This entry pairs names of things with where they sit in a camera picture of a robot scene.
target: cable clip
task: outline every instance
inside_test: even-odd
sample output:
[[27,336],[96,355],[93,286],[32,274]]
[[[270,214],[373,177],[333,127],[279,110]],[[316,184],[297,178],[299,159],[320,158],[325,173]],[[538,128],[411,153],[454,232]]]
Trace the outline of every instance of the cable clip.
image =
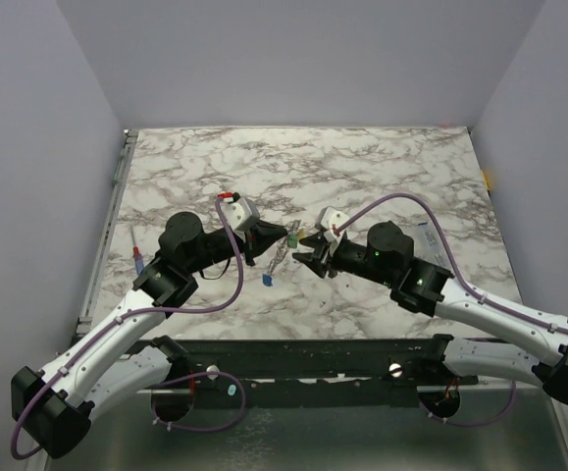
[[478,299],[478,304],[484,305],[487,302],[487,297],[489,296],[489,294],[484,291],[482,293],[482,296],[480,296],[480,299]]

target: yellow object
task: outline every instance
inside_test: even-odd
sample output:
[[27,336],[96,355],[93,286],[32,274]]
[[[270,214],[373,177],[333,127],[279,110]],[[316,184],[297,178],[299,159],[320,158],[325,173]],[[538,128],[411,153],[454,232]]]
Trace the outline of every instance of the yellow object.
[[487,191],[491,191],[492,190],[491,174],[485,170],[482,170],[482,178],[484,179],[484,185],[487,188]]

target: marble tabletop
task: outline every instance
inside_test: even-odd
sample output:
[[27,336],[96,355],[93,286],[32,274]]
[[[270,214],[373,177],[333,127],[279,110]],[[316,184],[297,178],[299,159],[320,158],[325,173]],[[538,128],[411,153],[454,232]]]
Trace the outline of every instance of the marble tabletop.
[[[519,300],[508,257],[467,130],[209,128],[139,133],[93,324],[117,305],[134,279],[129,226],[144,260],[157,249],[166,220],[179,211],[198,214],[205,231],[221,226],[214,198],[238,191],[257,204],[262,219],[301,220],[309,230],[328,205],[353,215],[378,197],[405,191],[423,197],[438,215],[468,280]],[[385,203],[355,223],[349,238],[365,243],[374,224],[392,220],[408,234],[427,221],[407,200]],[[147,339],[378,339],[424,338],[437,333],[480,337],[468,326],[411,314],[390,301],[387,289],[339,274],[318,279],[291,256],[279,265],[274,285],[262,274],[275,247],[245,269],[239,300],[208,315],[174,315]],[[223,267],[212,267],[215,277]],[[217,281],[197,278],[186,306],[218,304],[233,293],[232,263]]]

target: black metal frame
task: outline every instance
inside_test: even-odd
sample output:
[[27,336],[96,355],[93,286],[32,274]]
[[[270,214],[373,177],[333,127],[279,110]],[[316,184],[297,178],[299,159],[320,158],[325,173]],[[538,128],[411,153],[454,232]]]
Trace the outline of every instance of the black metal frame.
[[[215,365],[240,380],[247,407],[417,407],[418,387],[446,387],[455,377],[442,364],[450,340],[183,340],[179,346],[164,337],[140,341],[129,353],[149,344],[161,348],[174,365],[169,380]],[[299,381],[308,379],[317,381]],[[477,384],[477,378],[460,382]],[[228,394],[231,385],[227,378],[203,378],[191,388],[168,387],[180,391],[155,393],[153,400],[160,417],[179,420],[188,406],[236,408],[239,394]]]

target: white bracket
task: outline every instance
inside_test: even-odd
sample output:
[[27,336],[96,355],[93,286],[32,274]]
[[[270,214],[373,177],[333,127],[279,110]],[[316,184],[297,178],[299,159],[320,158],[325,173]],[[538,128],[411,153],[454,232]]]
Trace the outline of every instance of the white bracket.
[[321,210],[315,227],[318,230],[325,230],[323,236],[330,243],[330,255],[334,255],[342,241],[342,234],[338,233],[336,228],[339,228],[348,220],[349,217],[346,214],[338,211],[333,206],[328,206]]

